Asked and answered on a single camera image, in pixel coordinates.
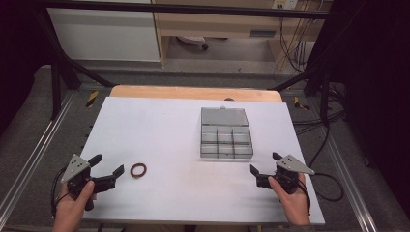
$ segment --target white table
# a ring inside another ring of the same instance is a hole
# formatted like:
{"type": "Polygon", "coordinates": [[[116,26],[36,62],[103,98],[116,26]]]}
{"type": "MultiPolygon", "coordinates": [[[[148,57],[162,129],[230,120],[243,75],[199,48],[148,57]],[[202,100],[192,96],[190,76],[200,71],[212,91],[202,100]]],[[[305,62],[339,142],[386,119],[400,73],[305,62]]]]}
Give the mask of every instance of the white table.
{"type": "MultiPolygon", "coordinates": [[[[102,154],[92,176],[126,172],[116,189],[98,195],[85,219],[126,223],[263,224],[285,222],[272,190],[257,188],[249,172],[276,170],[272,152],[304,161],[285,103],[178,99],[106,98],[82,157],[102,154]],[[200,158],[201,107],[244,108],[254,155],[251,160],[200,158]],[[147,165],[139,179],[130,175],[137,162],[147,165]]],[[[310,220],[324,218],[307,177],[310,220]]]]}

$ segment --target metal bracket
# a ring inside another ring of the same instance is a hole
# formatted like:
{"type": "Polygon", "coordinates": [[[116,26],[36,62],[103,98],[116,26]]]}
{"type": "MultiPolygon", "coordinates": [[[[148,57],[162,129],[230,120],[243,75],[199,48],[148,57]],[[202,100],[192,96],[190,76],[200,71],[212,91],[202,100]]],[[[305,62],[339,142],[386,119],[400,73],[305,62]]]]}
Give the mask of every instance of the metal bracket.
{"type": "Polygon", "coordinates": [[[89,167],[90,163],[74,154],[72,160],[70,160],[69,165],[67,166],[66,172],[64,173],[61,183],[66,183],[78,173],[82,172],[85,168],[89,167]]]}
{"type": "Polygon", "coordinates": [[[288,171],[303,172],[309,175],[314,175],[314,171],[312,169],[310,169],[308,166],[304,165],[302,162],[298,161],[298,159],[292,157],[291,155],[279,159],[277,161],[277,165],[288,171]]]}

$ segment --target white cabinet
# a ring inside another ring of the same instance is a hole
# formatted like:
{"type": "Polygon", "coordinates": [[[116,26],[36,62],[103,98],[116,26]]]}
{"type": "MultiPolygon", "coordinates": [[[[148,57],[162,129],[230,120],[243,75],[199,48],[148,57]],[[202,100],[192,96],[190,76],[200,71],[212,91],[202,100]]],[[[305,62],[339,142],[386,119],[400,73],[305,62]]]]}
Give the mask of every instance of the white cabinet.
{"type": "Polygon", "coordinates": [[[152,13],[66,9],[48,12],[63,49],[73,59],[160,61],[152,13]]]}

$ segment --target gray compartment box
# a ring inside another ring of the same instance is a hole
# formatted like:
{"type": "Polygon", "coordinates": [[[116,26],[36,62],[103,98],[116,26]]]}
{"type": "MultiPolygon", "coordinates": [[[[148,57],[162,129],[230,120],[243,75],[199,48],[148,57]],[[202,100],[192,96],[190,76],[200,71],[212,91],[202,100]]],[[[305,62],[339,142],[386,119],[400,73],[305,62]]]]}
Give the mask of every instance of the gray compartment box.
{"type": "Polygon", "coordinates": [[[251,159],[250,129],[242,108],[202,108],[201,157],[251,159]]]}

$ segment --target black clamp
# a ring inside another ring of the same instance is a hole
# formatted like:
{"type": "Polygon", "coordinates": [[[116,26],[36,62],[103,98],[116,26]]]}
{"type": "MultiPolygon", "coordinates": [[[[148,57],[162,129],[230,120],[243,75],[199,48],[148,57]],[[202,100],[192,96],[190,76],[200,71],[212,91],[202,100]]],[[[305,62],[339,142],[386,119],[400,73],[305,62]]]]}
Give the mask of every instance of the black clamp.
{"type": "Polygon", "coordinates": [[[260,174],[252,164],[250,165],[250,173],[256,177],[256,185],[264,189],[271,189],[268,178],[275,178],[283,189],[288,194],[293,194],[299,186],[298,172],[314,175],[314,171],[298,161],[292,156],[282,157],[278,153],[273,153],[273,159],[277,161],[276,175],[260,174]]]}
{"type": "MultiPolygon", "coordinates": [[[[124,173],[124,165],[118,167],[112,175],[99,178],[91,177],[91,167],[97,165],[101,160],[103,160],[103,156],[101,154],[94,156],[88,161],[74,155],[67,166],[61,183],[67,182],[69,193],[76,197],[81,194],[82,189],[89,181],[93,181],[95,183],[93,191],[94,194],[115,189],[115,182],[117,178],[124,173]]],[[[88,199],[85,210],[91,211],[92,209],[94,209],[93,200],[88,199]]]]}

